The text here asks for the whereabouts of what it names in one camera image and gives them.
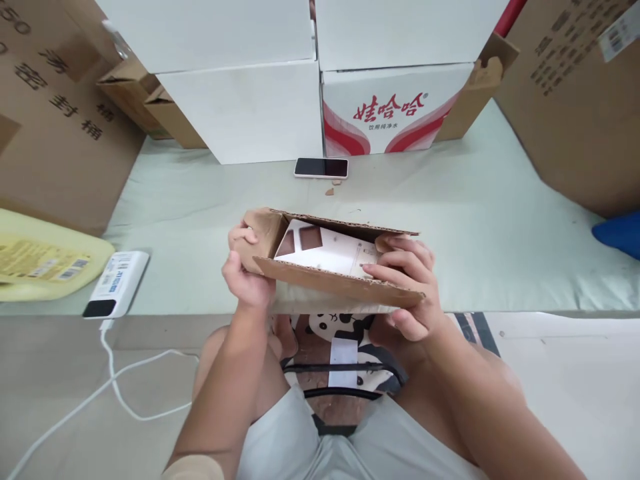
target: floor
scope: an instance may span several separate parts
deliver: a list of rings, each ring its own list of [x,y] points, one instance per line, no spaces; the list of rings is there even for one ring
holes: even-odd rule
[[[640,477],[640,319],[486,314],[502,358],[529,405],[590,479]],[[108,340],[116,368],[167,348],[196,353],[228,317],[130,317]],[[29,446],[106,379],[99,324],[70,317],[0,318],[0,478]],[[125,374],[141,415],[189,401],[195,368],[165,357]],[[108,390],[34,454],[27,479],[157,479],[186,416],[140,423]]]

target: light green table surface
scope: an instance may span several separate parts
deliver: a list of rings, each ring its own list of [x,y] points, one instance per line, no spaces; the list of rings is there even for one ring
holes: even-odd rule
[[[226,235],[262,206],[421,232],[446,311],[640,310],[640,262],[598,243],[590,228],[600,218],[539,180],[494,102],[460,141],[352,159],[332,197],[330,181],[296,179],[293,167],[221,166],[208,151],[148,140],[105,234],[151,253],[130,314],[231,313]],[[0,315],[77,315],[92,289],[5,303]],[[279,284],[274,310],[384,309]]]

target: charging cable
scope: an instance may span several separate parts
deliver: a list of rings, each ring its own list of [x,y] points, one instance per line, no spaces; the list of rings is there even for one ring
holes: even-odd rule
[[[153,361],[159,360],[162,357],[166,357],[167,355],[170,355],[170,354],[180,355],[181,357],[193,357],[195,359],[196,365],[199,362],[199,358],[197,355],[190,354],[190,353],[183,353],[178,350],[166,350],[154,357],[132,363],[131,365],[128,365],[122,368],[121,370],[119,370],[118,372],[116,372],[114,368],[113,350],[111,349],[111,347],[109,346],[106,340],[107,332],[111,329],[112,326],[113,326],[113,319],[103,320],[102,325],[100,325],[100,343],[105,348],[109,356],[109,380],[107,380],[100,388],[98,388],[98,390],[96,390],[90,396],[88,396],[88,398],[86,398],[80,405],[78,405],[76,408],[74,408],[68,414],[66,414],[66,416],[64,416],[60,421],[58,421],[58,423],[56,423],[49,430],[47,430],[44,435],[38,438],[38,440],[36,440],[34,444],[30,446],[30,448],[22,456],[18,464],[15,466],[15,468],[11,471],[11,473],[7,477],[7,480],[15,480],[17,476],[20,474],[20,472],[22,472],[22,470],[25,468],[25,466],[27,465],[27,463],[29,462],[30,458],[33,456],[35,451],[38,450],[40,445],[46,442],[46,440],[50,436],[52,436],[60,427],[62,427],[66,422],[68,422],[68,420],[70,420],[78,412],[80,412],[80,410],[82,410],[88,404],[90,404],[98,395],[104,392],[104,390],[106,390],[106,388],[108,388],[108,386],[110,385],[113,385],[113,391],[115,392],[115,396],[118,398],[118,402],[120,402],[120,405],[122,405],[122,407],[128,412],[128,414],[130,414],[130,416],[132,416],[134,419],[138,421],[156,420],[158,418],[171,415],[172,413],[189,408],[191,406],[191,402],[189,402],[182,405],[181,407],[174,408],[172,410],[169,410],[163,413],[159,413],[158,415],[152,415],[151,417],[141,417],[136,412],[134,412],[130,406],[128,406],[127,402],[125,402],[124,399],[122,398],[122,395],[120,394],[120,388],[118,388],[118,383],[116,382],[116,379],[120,375],[122,375],[125,372],[128,372],[129,370],[133,370],[136,367],[141,367],[142,365],[146,365]]]

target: hand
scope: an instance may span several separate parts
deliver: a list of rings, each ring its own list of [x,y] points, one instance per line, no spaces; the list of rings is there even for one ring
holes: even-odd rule
[[[384,253],[377,265],[368,264],[362,268],[378,280],[425,294],[425,299],[415,307],[399,309],[387,316],[404,338],[420,341],[438,330],[442,322],[449,321],[440,307],[438,283],[433,274],[435,257],[420,241],[393,237],[387,242],[394,251]]]
[[[242,222],[236,225],[228,236],[229,258],[222,267],[222,276],[225,278],[229,290],[238,298],[238,304],[266,310],[275,294],[275,280],[262,275],[247,272],[240,262],[240,254],[233,250],[236,240],[244,238],[250,244],[258,243],[258,237],[247,224]]]

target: phone screen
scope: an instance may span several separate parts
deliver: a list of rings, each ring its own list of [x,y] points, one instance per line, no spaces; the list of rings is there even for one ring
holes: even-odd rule
[[[346,177],[349,162],[344,159],[299,158],[295,164],[296,175],[318,177]]]

